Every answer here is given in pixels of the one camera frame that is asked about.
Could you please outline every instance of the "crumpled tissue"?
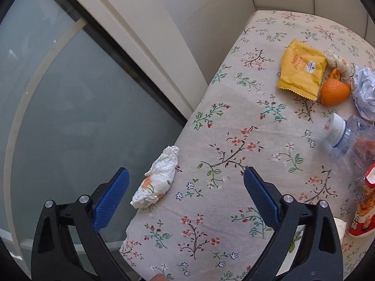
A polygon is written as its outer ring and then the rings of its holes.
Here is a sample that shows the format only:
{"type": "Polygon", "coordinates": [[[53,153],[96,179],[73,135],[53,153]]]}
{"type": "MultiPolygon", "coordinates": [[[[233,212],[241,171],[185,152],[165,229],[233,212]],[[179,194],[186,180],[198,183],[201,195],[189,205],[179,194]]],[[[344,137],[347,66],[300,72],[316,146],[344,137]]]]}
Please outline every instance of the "crumpled tissue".
{"type": "Polygon", "coordinates": [[[130,202],[134,208],[146,208],[155,204],[169,190],[178,164],[177,154],[179,147],[168,146],[153,162],[130,202]]]}
{"type": "Polygon", "coordinates": [[[375,120],[375,74],[369,68],[360,70],[356,66],[353,81],[356,87],[352,95],[360,115],[375,120]]]}

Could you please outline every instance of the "beige strip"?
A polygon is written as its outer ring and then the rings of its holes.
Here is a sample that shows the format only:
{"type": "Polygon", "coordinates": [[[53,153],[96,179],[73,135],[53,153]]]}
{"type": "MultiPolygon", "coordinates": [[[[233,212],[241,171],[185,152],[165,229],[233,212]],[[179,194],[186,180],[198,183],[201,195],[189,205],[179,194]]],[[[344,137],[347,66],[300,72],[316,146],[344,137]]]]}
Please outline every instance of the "beige strip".
{"type": "MultiPolygon", "coordinates": [[[[18,255],[24,259],[21,248],[18,243],[16,230],[14,228],[13,216],[12,216],[12,204],[11,204],[11,176],[12,176],[12,163],[13,163],[13,154],[14,148],[16,146],[17,136],[19,128],[23,117],[25,115],[27,106],[30,103],[30,100],[41,82],[42,77],[47,72],[48,68],[51,66],[52,62],[56,59],[62,49],[67,45],[67,43],[72,40],[72,38],[86,25],[86,21],[82,18],[74,23],[70,29],[61,37],[61,39],[53,46],[53,48],[48,52],[42,63],[37,68],[34,76],[31,78],[22,98],[21,102],[18,105],[16,114],[14,115],[12,128],[8,137],[8,144],[6,146],[5,152],[5,163],[4,163],[4,202],[5,202],[5,212],[6,218],[9,226],[10,233],[12,235],[12,240],[16,252],[18,255]]],[[[30,276],[29,269],[24,260],[22,260],[21,268],[23,271],[30,276]]]]}

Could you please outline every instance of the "yellow wrapper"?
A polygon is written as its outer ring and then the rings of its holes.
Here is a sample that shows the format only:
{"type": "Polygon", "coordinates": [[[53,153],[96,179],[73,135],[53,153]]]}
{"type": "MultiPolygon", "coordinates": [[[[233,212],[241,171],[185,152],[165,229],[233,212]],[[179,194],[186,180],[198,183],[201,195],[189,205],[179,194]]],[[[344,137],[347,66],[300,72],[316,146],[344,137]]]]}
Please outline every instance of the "yellow wrapper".
{"type": "Polygon", "coordinates": [[[277,86],[317,100],[327,66],[323,53],[294,39],[281,58],[281,76],[277,86]]]}

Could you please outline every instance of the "floral tablecloth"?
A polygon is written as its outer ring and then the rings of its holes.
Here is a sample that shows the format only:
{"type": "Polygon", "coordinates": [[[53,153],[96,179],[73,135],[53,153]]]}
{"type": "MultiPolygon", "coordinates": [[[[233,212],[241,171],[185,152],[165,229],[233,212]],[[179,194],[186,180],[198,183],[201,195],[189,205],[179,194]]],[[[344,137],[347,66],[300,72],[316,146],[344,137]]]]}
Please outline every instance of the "floral tablecloth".
{"type": "MultiPolygon", "coordinates": [[[[176,142],[179,165],[170,190],[127,228],[120,252],[146,280],[163,273],[170,280],[240,281],[247,274],[273,231],[244,188],[246,166],[300,202],[327,200],[350,227],[356,185],[329,157],[322,136],[331,113],[346,119],[357,111],[352,99],[326,107],[277,89],[280,60],[293,39],[329,48],[360,68],[375,67],[374,48],[340,24],[256,12],[176,142]]],[[[373,238],[346,234],[344,276],[373,238]]]]}

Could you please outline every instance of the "blue rubber pad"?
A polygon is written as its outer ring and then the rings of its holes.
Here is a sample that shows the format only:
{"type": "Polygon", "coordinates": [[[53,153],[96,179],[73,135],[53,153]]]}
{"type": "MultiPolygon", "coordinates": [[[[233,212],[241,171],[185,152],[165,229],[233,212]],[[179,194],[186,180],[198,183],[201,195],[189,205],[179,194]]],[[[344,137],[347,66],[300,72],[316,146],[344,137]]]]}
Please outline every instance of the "blue rubber pad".
{"type": "Polygon", "coordinates": [[[279,206],[276,205],[275,201],[264,186],[267,185],[267,183],[264,183],[263,180],[259,179],[259,175],[256,172],[253,172],[250,168],[245,170],[243,174],[243,182],[264,223],[276,231],[281,224],[279,206]]]}
{"type": "Polygon", "coordinates": [[[129,172],[123,169],[94,208],[93,227],[96,232],[108,226],[128,187],[129,172]]]}

